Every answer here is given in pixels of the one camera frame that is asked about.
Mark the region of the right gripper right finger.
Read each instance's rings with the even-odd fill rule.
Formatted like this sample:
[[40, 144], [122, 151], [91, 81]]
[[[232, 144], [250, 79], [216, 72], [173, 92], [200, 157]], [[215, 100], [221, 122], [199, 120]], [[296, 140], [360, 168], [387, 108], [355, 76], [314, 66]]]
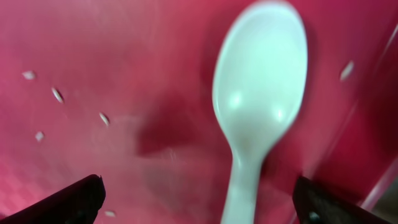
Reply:
[[292, 200], [300, 223], [306, 224], [389, 224], [372, 213], [346, 202], [300, 176]]

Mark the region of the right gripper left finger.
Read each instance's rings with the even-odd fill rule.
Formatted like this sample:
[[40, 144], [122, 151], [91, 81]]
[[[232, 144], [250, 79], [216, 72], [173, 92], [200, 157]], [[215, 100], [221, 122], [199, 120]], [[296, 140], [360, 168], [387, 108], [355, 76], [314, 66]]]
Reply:
[[106, 191], [91, 174], [47, 198], [1, 219], [1, 224], [94, 224]]

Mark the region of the red serving tray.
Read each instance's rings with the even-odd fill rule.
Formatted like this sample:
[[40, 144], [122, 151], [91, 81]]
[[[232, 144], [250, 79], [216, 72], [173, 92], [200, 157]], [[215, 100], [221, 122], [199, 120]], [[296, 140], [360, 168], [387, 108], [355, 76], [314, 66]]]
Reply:
[[[90, 175], [97, 223], [219, 223], [231, 150], [211, 84], [248, 1], [2, 1], [1, 213]], [[294, 1], [308, 76], [264, 161], [257, 223], [307, 176], [370, 209], [397, 177], [397, 2]]]

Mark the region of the white plastic spoon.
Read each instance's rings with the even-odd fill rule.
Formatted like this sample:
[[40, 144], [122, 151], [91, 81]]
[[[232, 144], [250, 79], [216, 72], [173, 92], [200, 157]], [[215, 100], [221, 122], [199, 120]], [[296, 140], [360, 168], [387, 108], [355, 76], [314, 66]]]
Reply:
[[231, 148], [222, 223], [253, 223], [262, 163], [297, 117], [308, 70], [307, 36], [287, 1], [257, 1], [224, 38], [212, 103]]

